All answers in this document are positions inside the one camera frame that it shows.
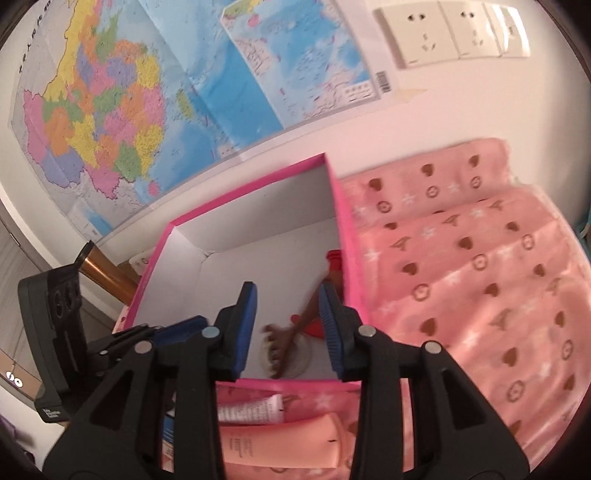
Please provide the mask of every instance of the metal bolt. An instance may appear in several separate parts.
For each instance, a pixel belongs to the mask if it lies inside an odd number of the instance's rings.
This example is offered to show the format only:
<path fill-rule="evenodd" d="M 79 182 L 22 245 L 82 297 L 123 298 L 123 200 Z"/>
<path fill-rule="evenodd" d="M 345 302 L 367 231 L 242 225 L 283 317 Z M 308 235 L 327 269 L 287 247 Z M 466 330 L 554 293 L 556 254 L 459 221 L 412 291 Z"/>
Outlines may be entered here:
<path fill-rule="evenodd" d="M 152 342 L 149 342 L 147 340 L 142 340 L 141 342 L 136 343 L 134 346 L 135 353 L 139 353 L 140 355 L 148 353 L 151 349 Z"/>
<path fill-rule="evenodd" d="M 217 327 L 205 327 L 201 330 L 201 335 L 205 338 L 215 338 L 220 334 L 220 329 Z"/>
<path fill-rule="evenodd" d="M 425 350 L 433 355 L 437 355 L 438 353 L 441 353 L 443 347 L 440 343 L 431 340 L 430 342 L 425 343 Z"/>
<path fill-rule="evenodd" d="M 357 330 L 359 332 L 359 334 L 361 336 L 364 337 L 373 337 L 377 330 L 375 329 L 375 327 L 371 326 L 371 325 L 362 325 L 361 327 L 359 327 L 359 330 Z"/>

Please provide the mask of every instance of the barcode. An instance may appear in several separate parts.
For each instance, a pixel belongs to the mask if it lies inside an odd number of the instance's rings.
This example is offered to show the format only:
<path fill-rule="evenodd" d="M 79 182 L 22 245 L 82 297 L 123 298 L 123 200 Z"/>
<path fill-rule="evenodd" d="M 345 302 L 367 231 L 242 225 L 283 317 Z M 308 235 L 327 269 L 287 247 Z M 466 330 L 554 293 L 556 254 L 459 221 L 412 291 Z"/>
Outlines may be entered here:
<path fill-rule="evenodd" d="M 375 74 L 375 76 L 378 79 L 378 85 L 382 90 L 382 93 L 388 93 L 392 91 L 392 87 L 390 86 L 386 72 L 378 72 Z"/>

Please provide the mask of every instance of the peach tube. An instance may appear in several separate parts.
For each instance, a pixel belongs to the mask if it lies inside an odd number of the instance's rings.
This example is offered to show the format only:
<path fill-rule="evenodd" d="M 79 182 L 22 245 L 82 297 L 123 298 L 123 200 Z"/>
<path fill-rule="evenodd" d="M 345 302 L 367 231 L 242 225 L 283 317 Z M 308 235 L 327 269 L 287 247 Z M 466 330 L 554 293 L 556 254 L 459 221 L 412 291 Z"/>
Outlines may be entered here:
<path fill-rule="evenodd" d="M 220 426 L 226 463 L 272 468 L 336 468 L 347 445 L 335 413 L 263 426 Z"/>

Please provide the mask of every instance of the copper tumbler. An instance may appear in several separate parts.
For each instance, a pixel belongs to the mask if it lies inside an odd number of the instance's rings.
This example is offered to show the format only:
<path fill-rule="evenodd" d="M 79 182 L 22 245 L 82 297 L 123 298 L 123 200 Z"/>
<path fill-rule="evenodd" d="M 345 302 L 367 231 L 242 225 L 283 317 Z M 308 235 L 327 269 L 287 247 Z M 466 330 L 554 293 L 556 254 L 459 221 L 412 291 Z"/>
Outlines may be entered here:
<path fill-rule="evenodd" d="M 104 288 L 116 299 L 131 305 L 137 284 L 113 264 L 94 244 L 88 242 L 76 258 L 78 271 Z"/>

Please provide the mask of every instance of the electrical outlet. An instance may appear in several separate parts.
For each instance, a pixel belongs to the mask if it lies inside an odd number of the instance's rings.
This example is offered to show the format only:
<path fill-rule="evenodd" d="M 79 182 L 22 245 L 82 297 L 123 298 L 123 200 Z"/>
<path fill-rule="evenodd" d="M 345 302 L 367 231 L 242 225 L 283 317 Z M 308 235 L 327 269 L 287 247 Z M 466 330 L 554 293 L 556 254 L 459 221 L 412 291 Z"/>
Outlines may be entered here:
<path fill-rule="evenodd" d="M 529 57 L 530 41 L 519 11 L 504 5 L 485 4 L 492 28 L 499 41 L 502 57 Z"/>
<path fill-rule="evenodd" d="M 390 5 L 381 11 L 406 67 L 459 59 L 437 2 Z"/>
<path fill-rule="evenodd" d="M 440 2 L 461 59 L 500 57 L 491 22 L 481 2 Z"/>

